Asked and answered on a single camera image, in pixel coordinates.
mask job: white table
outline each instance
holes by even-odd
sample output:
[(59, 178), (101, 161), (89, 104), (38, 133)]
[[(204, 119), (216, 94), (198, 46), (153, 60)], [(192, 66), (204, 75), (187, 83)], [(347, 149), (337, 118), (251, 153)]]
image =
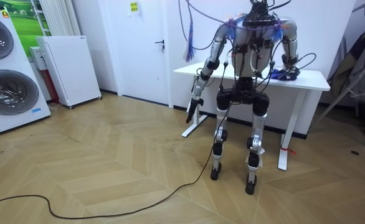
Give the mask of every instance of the white table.
[[(197, 76), (196, 70), (198, 68), (202, 68), (204, 63), (196, 63), (194, 65), (186, 66), (184, 68), (179, 68), (175, 70), (175, 73), (183, 74), (183, 75), (192, 75)], [(224, 71), (224, 66), (220, 65), (217, 70), (213, 72), (212, 78), (221, 78), (222, 73)], [(268, 75), (269, 68), (266, 68), (262, 75), (265, 78)], [(310, 71), (310, 70), (301, 70), (300, 75), (295, 81), (279, 81), (279, 80), (270, 80), (269, 85), (274, 86), (282, 86), (285, 88), (298, 88), (298, 94), (296, 97), (295, 105), (293, 106), (292, 115), (290, 116), (287, 131), (285, 134), (282, 134), (281, 139), (281, 148), (280, 148), (280, 157), (278, 162), (278, 168), (281, 170), (286, 170), (288, 166), (288, 146), (290, 142), (290, 138), (292, 137), (293, 129), (296, 125), (296, 120), (300, 112), (301, 105), (303, 103), (303, 99), (306, 95), (307, 90), (321, 90), (321, 91), (329, 91), (330, 86), (328, 82), (326, 82), (324, 76), (319, 71)], [(234, 68), (229, 65), (225, 70), (225, 79), (234, 79)], [(182, 134), (182, 136), (187, 137), (189, 133), (195, 130), (202, 121), (206, 119), (206, 115), (202, 115), (199, 117), (199, 106), (196, 108), (196, 112), (193, 116), (193, 124)]]

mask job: wooden floor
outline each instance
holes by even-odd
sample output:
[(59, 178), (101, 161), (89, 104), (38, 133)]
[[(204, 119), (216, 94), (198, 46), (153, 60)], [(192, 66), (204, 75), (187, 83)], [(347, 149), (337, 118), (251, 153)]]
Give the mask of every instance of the wooden floor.
[[(365, 223), (365, 137), (353, 114), (334, 111), (306, 141), (292, 139), (288, 170), (277, 169), (280, 135), (265, 133), (255, 195), (244, 191), (250, 127), (229, 124), (218, 181), (210, 169), (166, 202), (118, 218), (58, 220), (39, 198), (0, 203), (0, 223)], [(104, 94), (0, 134), (0, 198), (42, 194), (55, 213), (129, 212), (164, 198), (200, 173), (215, 119), (182, 138), (186, 114)], [(351, 154), (357, 151), (358, 156)]]

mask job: door handle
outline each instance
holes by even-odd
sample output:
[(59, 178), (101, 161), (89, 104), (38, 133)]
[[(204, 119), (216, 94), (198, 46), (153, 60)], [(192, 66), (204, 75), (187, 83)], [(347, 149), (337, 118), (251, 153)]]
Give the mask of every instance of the door handle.
[(155, 42), (155, 44), (163, 44), (163, 46), (162, 46), (162, 51), (164, 51), (164, 40), (159, 41), (159, 42)]

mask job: white appliance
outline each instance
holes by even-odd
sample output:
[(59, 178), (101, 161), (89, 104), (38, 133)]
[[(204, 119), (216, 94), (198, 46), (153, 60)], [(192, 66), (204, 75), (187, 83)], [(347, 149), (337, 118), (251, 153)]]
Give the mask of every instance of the white appliance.
[(14, 25), (0, 10), (0, 132), (49, 115)]
[(41, 54), (40, 47), (29, 47), (29, 51), (31, 52), (34, 66), (40, 71), (47, 70), (48, 68)]
[(61, 104), (74, 105), (101, 92), (85, 36), (36, 37)]

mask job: green poster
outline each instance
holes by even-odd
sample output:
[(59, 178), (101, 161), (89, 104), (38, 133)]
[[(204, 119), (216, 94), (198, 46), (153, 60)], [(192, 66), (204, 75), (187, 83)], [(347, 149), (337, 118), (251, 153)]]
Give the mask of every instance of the green poster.
[[(7, 8), (25, 53), (30, 57), (29, 47), (37, 47), (36, 37), (43, 36), (39, 21), (33, 12), (31, 1), (2, 0), (0, 6)], [(42, 20), (45, 28), (48, 28), (43, 16)]]

